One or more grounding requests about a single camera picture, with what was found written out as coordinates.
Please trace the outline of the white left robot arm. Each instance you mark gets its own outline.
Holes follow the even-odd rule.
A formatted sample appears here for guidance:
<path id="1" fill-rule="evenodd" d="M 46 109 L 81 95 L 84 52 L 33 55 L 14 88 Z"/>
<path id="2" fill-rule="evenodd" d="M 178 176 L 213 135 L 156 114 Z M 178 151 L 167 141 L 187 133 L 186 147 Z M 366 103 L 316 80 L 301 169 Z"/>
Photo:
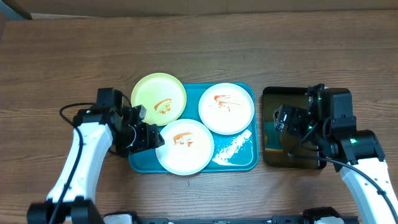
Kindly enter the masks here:
<path id="1" fill-rule="evenodd" d="M 73 140 L 62 173 L 46 200 L 30 205 L 28 223 L 141 223 L 136 212 L 102 216 L 95 206 L 107 153 L 127 158 L 165 143 L 158 125 L 143 121 L 146 109 L 124 105 L 126 98 L 114 88 L 100 88 L 96 102 L 79 104 L 81 109 L 67 120 Z"/>

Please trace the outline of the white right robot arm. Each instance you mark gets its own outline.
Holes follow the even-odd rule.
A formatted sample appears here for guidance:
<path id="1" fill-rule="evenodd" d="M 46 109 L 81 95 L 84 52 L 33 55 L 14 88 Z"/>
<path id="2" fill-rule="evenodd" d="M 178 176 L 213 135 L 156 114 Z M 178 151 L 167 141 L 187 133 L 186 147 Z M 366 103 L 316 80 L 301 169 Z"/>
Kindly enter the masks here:
<path id="1" fill-rule="evenodd" d="M 358 130 L 351 92 L 320 83 L 303 89 L 307 108 L 283 104 L 274 127 L 300 142 L 288 155 L 331 162 L 351 192 L 364 223 L 397 223 L 397 197 L 385 153 L 371 130 Z"/>

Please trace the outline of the white plate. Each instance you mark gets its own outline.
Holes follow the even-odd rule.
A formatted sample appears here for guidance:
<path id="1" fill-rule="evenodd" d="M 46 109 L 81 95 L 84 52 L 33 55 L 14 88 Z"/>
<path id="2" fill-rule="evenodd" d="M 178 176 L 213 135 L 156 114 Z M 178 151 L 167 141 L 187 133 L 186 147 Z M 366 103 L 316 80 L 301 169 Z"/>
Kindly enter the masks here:
<path id="1" fill-rule="evenodd" d="M 215 144 L 210 130 L 194 119 L 178 119 L 160 132 L 164 145 L 155 149 L 161 166 L 176 175 L 192 175 L 211 161 Z"/>
<path id="2" fill-rule="evenodd" d="M 254 117 L 250 94 L 233 83 L 218 83 L 202 94 L 198 113 L 202 123 L 222 135 L 237 134 L 246 129 Z"/>

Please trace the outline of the green orange sponge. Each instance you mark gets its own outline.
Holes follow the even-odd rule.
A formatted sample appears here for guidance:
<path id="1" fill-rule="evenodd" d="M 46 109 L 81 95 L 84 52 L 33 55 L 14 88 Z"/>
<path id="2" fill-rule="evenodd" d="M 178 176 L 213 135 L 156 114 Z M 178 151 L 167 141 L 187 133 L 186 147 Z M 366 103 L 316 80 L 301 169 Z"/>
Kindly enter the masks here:
<path id="1" fill-rule="evenodd" d="M 273 122 L 264 123 L 265 148 L 270 150 L 283 150 L 281 132 L 275 130 Z"/>

